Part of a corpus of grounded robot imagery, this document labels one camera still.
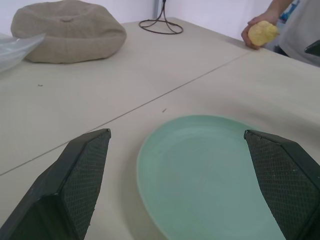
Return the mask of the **person in grey shirt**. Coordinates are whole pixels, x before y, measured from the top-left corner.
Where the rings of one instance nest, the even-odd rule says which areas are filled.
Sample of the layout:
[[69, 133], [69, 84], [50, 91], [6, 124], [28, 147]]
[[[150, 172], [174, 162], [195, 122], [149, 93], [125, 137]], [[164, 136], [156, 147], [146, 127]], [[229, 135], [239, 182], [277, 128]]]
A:
[[[249, 23], [268, 21], [275, 24], [294, 0], [272, 0], [267, 10]], [[320, 67], [320, 57], [305, 53], [305, 48], [320, 40], [320, 0], [299, 0], [280, 32], [278, 45], [295, 60]]]

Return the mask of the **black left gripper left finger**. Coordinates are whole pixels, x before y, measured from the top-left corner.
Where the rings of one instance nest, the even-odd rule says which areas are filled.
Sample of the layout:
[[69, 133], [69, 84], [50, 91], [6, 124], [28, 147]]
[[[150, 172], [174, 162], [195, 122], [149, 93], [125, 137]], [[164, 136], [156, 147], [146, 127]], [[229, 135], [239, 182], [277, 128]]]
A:
[[100, 194], [111, 130], [71, 140], [0, 228], [0, 240], [84, 240]]

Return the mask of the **black device at person's side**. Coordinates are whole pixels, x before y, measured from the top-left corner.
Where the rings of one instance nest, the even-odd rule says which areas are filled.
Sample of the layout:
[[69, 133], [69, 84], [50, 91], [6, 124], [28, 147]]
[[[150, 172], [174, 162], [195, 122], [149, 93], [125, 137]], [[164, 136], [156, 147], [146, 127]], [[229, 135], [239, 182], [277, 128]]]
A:
[[320, 40], [315, 41], [305, 48], [304, 52], [316, 57], [320, 57]]

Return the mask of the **clear plastic bag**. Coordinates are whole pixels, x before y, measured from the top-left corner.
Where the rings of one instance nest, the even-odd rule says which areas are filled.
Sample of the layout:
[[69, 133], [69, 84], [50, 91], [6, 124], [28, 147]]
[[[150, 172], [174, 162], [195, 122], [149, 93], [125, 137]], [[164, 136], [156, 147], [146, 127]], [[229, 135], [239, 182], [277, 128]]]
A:
[[15, 67], [40, 45], [45, 34], [16, 38], [0, 33], [0, 73]]

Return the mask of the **person's bare hand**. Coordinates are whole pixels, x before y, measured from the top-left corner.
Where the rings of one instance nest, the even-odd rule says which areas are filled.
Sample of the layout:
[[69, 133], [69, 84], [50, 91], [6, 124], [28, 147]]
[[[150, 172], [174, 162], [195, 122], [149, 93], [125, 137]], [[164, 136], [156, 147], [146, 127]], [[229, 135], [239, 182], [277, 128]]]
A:
[[261, 21], [267, 21], [273, 25], [276, 25], [276, 23], [278, 21], [278, 15], [274, 14], [273, 12], [265, 12], [259, 16], [254, 17], [252, 20], [250, 20], [247, 23], [247, 26], [244, 28], [244, 30], [241, 33], [241, 37], [242, 37], [245, 45], [253, 50], [258, 50], [260, 47], [252, 44], [251, 40], [248, 37], [248, 32], [249, 32], [249, 29], [253, 25], [255, 25]]

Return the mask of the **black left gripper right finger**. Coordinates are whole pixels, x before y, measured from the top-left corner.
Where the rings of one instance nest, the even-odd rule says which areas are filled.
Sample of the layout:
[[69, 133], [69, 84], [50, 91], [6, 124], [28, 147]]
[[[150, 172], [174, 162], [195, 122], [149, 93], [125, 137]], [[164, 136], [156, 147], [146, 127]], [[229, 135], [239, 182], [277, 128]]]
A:
[[296, 142], [248, 129], [260, 191], [286, 240], [320, 240], [320, 165]]

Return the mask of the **yellow sponge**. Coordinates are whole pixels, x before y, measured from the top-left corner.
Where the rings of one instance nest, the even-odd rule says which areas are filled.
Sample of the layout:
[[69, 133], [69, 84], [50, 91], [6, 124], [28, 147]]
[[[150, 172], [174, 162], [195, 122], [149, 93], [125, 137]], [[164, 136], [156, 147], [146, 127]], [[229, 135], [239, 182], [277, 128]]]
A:
[[256, 23], [248, 31], [251, 43], [258, 47], [273, 41], [278, 35], [278, 28], [265, 20]]

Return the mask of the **beige knitted beret hat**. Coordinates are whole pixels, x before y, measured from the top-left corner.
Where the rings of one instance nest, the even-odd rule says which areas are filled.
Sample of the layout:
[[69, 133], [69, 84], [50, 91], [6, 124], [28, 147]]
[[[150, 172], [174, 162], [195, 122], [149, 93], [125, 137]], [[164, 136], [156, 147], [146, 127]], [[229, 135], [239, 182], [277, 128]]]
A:
[[41, 2], [17, 10], [13, 37], [44, 34], [43, 42], [27, 55], [34, 63], [73, 64], [105, 59], [125, 43], [125, 28], [98, 4], [81, 0]]

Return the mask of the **mint green ceramic plate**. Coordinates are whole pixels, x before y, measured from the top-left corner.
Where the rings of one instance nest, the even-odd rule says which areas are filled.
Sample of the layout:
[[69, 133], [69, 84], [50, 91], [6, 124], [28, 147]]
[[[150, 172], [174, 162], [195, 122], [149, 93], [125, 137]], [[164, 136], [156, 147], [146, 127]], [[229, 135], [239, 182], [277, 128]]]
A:
[[189, 115], [140, 148], [137, 188], [167, 240], [285, 240], [261, 191], [244, 133], [250, 126]]

